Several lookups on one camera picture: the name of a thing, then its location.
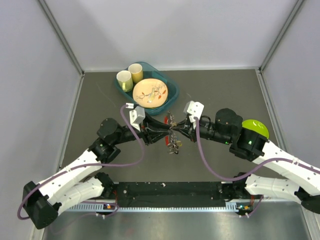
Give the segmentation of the metal key holder red handle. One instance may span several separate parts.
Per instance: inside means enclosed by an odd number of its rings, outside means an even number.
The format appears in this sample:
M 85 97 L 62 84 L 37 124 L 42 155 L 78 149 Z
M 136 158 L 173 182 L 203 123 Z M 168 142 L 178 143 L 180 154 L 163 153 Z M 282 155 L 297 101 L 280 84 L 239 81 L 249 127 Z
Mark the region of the metal key holder red handle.
M 171 127 L 174 125 L 174 117 L 169 111 L 164 117 L 164 123 L 166 125 L 170 125 Z M 169 154 L 175 154 L 177 152 L 176 143 L 177 143 L 177 137 L 174 132 L 165 137 L 165 145 L 168 147 Z

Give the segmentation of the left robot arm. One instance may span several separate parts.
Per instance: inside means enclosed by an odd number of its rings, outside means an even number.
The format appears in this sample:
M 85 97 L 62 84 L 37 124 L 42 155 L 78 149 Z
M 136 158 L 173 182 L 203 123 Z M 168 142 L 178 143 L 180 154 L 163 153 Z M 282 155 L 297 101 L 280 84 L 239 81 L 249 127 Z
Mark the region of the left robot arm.
M 137 140 L 140 148 L 153 144 L 172 133 L 168 124 L 150 116 L 140 123 L 121 126 L 115 119 L 102 121 L 98 138 L 72 163 L 39 183 L 28 182 L 23 187 L 22 202 L 17 217 L 31 220 L 36 229 L 49 226 L 65 210 L 91 198 L 109 198 L 114 191 L 109 176 L 99 170 L 118 167 L 112 161 L 121 152 L 118 144 Z

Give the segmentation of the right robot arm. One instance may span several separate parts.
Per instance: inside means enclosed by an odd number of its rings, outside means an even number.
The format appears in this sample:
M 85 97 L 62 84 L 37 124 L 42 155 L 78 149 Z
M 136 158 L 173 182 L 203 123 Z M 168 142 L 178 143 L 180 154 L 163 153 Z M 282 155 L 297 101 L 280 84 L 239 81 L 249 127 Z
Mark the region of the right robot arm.
M 320 170 L 279 148 L 269 139 L 266 126 L 257 120 L 243 120 L 229 108 L 220 109 L 215 120 L 202 114 L 203 105 L 191 102 L 184 110 L 186 119 L 175 123 L 167 116 L 173 130 L 196 142 L 206 168 L 217 178 L 231 182 L 234 194 L 286 199 L 305 209 L 320 212 Z M 256 164 L 247 173 L 224 177 L 207 162 L 200 139 L 226 144 L 234 156 Z

